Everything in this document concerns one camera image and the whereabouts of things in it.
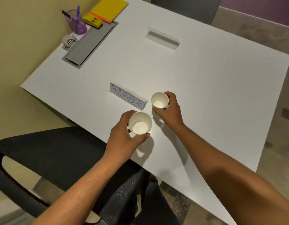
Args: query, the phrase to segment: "blue pen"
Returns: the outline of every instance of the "blue pen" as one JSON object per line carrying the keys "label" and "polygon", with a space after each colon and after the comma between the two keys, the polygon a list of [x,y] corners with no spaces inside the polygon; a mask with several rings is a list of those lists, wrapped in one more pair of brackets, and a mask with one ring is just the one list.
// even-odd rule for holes
{"label": "blue pen", "polygon": [[79,17],[80,15],[80,6],[77,7],[77,18]]}

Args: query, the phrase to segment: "white table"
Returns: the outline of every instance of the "white table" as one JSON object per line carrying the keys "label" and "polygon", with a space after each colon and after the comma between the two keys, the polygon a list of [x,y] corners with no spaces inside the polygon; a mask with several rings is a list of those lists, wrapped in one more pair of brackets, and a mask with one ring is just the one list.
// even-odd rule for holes
{"label": "white table", "polygon": [[[176,93],[185,123],[256,171],[289,65],[289,55],[140,0],[126,0],[118,26],[81,69],[62,61],[61,45],[22,87],[107,142],[121,114],[134,109],[109,92],[117,82],[150,101]],[[180,40],[176,51],[145,38],[153,28]],[[152,116],[151,104],[144,112]],[[228,224],[235,224],[185,148],[153,122],[132,160]]]}

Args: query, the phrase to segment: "yellow hole puncher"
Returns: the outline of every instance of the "yellow hole puncher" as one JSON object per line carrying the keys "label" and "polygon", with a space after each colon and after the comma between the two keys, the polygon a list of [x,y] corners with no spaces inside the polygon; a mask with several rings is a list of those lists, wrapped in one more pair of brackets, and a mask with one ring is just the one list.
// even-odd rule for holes
{"label": "yellow hole puncher", "polygon": [[89,13],[85,14],[82,19],[85,23],[90,26],[94,26],[97,29],[99,29],[103,25],[103,21],[100,18],[97,18],[96,16]]}

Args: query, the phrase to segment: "person's left arm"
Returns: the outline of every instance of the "person's left arm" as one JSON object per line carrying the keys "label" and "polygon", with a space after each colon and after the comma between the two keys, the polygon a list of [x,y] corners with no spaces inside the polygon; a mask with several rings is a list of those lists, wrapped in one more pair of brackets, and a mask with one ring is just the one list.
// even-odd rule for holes
{"label": "person's left arm", "polygon": [[109,179],[150,136],[147,133],[130,137],[127,124],[135,112],[122,114],[120,121],[111,129],[102,159],[31,225],[80,225],[85,222]]}

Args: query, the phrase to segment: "purple wall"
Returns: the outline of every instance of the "purple wall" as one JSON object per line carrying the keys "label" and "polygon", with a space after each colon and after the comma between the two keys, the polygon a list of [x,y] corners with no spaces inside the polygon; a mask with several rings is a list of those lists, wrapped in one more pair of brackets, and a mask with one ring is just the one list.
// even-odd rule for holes
{"label": "purple wall", "polygon": [[221,0],[220,6],[289,26],[289,0]]}

